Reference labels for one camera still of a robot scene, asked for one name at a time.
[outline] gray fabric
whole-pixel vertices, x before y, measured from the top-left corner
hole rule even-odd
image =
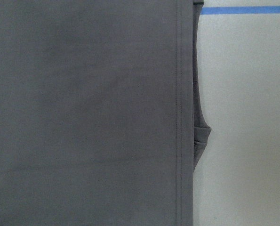
[[[0,226],[193,225],[202,4],[0,0]]]

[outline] white background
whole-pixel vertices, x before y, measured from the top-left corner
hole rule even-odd
[[[212,131],[194,172],[194,225],[280,226],[280,14],[201,15],[197,48]]]

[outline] blue tape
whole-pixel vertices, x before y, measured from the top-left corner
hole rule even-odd
[[[271,14],[280,13],[280,6],[203,7],[202,15],[215,14]]]

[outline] sleeve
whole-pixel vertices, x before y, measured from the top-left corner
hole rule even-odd
[[[200,17],[200,12],[202,6],[204,4],[203,0],[194,0],[193,6],[193,117],[194,117],[194,163],[193,170],[203,154],[207,142],[208,137],[211,132],[211,128],[205,122],[203,117],[201,106],[200,106],[200,92],[199,92],[199,84],[198,84],[198,67],[197,67],[197,29],[198,29],[198,21]]]

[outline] gray shirt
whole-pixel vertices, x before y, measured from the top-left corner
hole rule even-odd
[[[202,5],[0,1],[0,226],[192,226]]]

